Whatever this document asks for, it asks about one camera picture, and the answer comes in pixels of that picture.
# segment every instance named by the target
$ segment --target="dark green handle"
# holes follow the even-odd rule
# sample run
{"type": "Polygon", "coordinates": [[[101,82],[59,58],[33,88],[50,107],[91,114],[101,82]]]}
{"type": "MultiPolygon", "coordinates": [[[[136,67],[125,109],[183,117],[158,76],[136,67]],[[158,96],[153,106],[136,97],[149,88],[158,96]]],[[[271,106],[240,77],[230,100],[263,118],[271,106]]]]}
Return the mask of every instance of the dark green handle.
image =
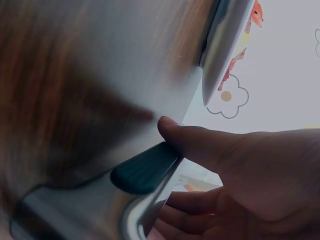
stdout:
{"type": "Polygon", "coordinates": [[[117,188],[127,193],[150,194],[179,159],[181,155],[167,142],[162,142],[113,169],[110,179],[117,188]]]}

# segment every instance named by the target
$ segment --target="fingernail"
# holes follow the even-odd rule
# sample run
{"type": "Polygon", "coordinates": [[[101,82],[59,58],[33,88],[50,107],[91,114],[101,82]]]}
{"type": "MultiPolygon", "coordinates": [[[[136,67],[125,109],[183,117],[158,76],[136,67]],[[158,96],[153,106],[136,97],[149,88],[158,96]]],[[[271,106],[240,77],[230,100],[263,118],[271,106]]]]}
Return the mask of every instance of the fingernail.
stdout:
{"type": "Polygon", "coordinates": [[[176,126],[178,125],[174,120],[167,116],[160,117],[159,123],[166,127],[176,126]]]}

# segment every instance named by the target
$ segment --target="red drawing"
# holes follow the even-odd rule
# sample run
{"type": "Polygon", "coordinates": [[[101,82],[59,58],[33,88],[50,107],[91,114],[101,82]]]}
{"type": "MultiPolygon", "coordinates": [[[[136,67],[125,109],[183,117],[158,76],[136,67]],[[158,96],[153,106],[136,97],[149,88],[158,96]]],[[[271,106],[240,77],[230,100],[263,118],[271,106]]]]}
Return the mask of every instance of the red drawing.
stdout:
{"type": "MultiPolygon", "coordinates": [[[[244,31],[249,34],[250,33],[250,29],[251,29],[251,23],[254,22],[259,28],[262,28],[262,23],[264,22],[264,18],[263,18],[263,11],[261,8],[260,3],[255,0],[251,14],[250,14],[250,18],[249,21],[247,22],[244,31]]],[[[234,68],[236,62],[238,60],[241,60],[245,57],[245,53],[246,53],[247,48],[245,48],[244,50],[242,50],[242,52],[240,52],[237,56],[235,56],[234,58],[232,58],[229,67],[227,68],[222,82],[220,83],[219,87],[218,87],[218,91],[222,90],[222,87],[225,83],[225,81],[228,80],[229,76],[230,76],[230,71],[234,68]]]]}

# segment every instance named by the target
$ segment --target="sticker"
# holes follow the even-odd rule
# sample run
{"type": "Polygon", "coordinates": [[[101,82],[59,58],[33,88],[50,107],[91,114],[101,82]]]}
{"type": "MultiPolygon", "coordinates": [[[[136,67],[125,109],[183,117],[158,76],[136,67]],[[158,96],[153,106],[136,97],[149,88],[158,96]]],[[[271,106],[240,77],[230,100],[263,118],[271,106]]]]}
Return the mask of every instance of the sticker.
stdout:
{"type": "Polygon", "coordinates": [[[224,83],[222,91],[215,91],[207,110],[213,115],[221,114],[226,119],[233,119],[239,113],[239,108],[249,101],[248,91],[240,87],[238,78],[232,74],[224,83]]]}
{"type": "Polygon", "coordinates": [[[262,28],[262,23],[264,22],[263,18],[263,11],[260,3],[258,0],[255,0],[249,20],[245,26],[244,33],[242,34],[237,46],[236,46],[236,52],[238,53],[234,58],[232,58],[224,76],[223,79],[218,87],[218,91],[223,90],[224,83],[229,79],[230,72],[234,68],[237,61],[244,59],[245,53],[247,50],[248,42],[251,40],[250,36],[250,30],[252,27],[252,23],[254,23],[259,28],[262,28]]]}
{"type": "Polygon", "coordinates": [[[317,44],[315,46],[315,53],[320,58],[320,30],[319,29],[315,30],[314,35],[315,35],[315,39],[317,41],[317,44]]]}

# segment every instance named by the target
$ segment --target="hand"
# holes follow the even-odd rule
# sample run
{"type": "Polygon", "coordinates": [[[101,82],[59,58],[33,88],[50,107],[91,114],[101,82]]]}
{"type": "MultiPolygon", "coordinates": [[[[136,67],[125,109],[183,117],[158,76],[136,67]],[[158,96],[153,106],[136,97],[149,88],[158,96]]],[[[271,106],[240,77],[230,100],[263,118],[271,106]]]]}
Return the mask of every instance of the hand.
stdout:
{"type": "Polygon", "coordinates": [[[232,134],[178,126],[162,136],[224,187],[174,192],[155,228],[166,240],[319,240],[320,131],[232,134]]]}

